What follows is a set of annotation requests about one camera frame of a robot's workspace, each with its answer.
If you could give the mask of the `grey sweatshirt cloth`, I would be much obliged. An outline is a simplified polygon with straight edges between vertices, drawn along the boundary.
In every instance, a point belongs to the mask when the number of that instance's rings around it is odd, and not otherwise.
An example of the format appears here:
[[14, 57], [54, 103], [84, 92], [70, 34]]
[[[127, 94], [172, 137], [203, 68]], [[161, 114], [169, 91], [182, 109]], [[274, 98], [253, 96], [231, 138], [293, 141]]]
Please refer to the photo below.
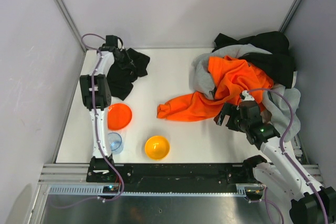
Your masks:
[[[192, 63], [192, 66], [195, 69], [192, 74], [193, 78], [190, 81], [192, 88], [203, 93], [206, 98], [210, 100], [214, 99], [215, 83], [211, 74], [208, 72], [209, 58], [212, 56], [221, 58], [224, 56], [239, 58], [244, 52], [247, 52], [248, 49], [253, 48], [254, 46], [252, 45], [227, 46], [212, 53], [198, 56]], [[295, 87], [287, 89], [280, 84], [274, 85], [272, 89], [283, 95], [291, 105], [293, 113], [296, 113], [301, 98], [300, 91]], [[280, 134], [283, 134], [290, 122], [291, 116], [290, 110], [285, 101], [278, 95], [265, 91], [263, 93], [262, 104], [266, 106], [266, 109], [261, 112], [263, 121], [266, 123], [270, 122]]]

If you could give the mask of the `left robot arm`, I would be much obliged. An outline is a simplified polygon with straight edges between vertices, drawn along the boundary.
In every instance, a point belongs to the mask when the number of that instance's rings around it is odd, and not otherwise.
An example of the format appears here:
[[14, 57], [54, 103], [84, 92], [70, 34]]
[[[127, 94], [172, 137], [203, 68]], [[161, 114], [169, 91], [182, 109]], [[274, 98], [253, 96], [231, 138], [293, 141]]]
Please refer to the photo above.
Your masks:
[[79, 79], [82, 102], [89, 111], [93, 131], [93, 151], [88, 175], [105, 175], [113, 171], [107, 124], [112, 96], [107, 74], [115, 60], [123, 57], [125, 48], [118, 36], [107, 35], [103, 40], [104, 44], [95, 50], [97, 59], [92, 71], [81, 75]]

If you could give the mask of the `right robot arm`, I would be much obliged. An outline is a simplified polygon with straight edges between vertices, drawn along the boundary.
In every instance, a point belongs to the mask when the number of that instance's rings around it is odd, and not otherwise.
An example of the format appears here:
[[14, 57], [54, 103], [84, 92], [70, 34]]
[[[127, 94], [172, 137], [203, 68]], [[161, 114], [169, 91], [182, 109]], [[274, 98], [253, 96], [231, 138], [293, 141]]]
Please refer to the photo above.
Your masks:
[[214, 121], [222, 125], [225, 117], [228, 129], [245, 133], [249, 143], [266, 156], [253, 156], [244, 162], [250, 166], [253, 178], [291, 204], [289, 216], [293, 223], [335, 223], [335, 190], [325, 188], [291, 157], [275, 127], [262, 121], [256, 101], [225, 103]]

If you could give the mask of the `small black cloth garment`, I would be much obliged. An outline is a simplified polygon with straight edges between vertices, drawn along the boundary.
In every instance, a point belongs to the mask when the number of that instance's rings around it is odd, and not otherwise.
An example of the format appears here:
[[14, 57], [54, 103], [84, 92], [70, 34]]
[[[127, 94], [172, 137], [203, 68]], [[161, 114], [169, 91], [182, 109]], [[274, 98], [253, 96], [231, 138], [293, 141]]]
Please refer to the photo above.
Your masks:
[[133, 89], [133, 82], [148, 75], [150, 57], [132, 48], [123, 52], [122, 61], [115, 61], [107, 74], [107, 83], [113, 97], [125, 100]]

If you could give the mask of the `orange cloth garment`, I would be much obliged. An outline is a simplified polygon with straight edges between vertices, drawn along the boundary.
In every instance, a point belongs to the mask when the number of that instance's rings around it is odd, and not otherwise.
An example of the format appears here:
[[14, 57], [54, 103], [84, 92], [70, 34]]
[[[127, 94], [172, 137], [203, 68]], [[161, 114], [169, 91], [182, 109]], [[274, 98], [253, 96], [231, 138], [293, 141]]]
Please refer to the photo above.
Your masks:
[[214, 100], [198, 91], [182, 95], [160, 104], [157, 118], [182, 122], [206, 120], [215, 117], [226, 102], [240, 104], [240, 94], [245, 90], [253, 90], [252, 96], [261, 104], [263, 92], [255, 89], [270, 89], [274, 85], [273, 80], [261, 69], [244, 59], [230, 56], [210, 57], [208, 71], [216, 87]]

